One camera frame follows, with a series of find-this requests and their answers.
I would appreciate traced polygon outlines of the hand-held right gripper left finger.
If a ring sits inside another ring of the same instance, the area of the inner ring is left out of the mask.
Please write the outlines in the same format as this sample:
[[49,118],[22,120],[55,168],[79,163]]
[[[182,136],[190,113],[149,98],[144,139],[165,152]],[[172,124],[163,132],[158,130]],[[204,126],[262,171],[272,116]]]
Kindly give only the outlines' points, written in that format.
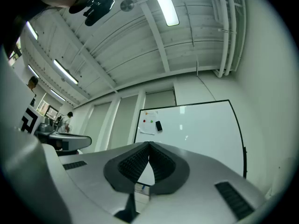
[[107,151],[60,156],[75,186],[111,215],[137,215],[135,185],[149,159],[142,143]]

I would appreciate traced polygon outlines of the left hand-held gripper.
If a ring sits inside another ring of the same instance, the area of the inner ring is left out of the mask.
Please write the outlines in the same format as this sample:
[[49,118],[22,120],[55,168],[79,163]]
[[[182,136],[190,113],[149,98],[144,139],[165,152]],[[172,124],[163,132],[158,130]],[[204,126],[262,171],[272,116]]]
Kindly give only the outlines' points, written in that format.
[[33,135],[40,124],[40,115],[30,106],[34,93],[9,65],[0,49],[0,128],[14,128]]

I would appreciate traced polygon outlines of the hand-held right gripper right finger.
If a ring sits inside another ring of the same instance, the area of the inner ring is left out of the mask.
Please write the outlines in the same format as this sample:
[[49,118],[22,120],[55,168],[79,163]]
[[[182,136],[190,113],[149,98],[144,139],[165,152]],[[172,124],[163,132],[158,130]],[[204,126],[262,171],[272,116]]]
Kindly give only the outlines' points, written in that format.
[[221,162],[150,142],[155,184],[146,221],[240,221],[265,203],[263,194]]

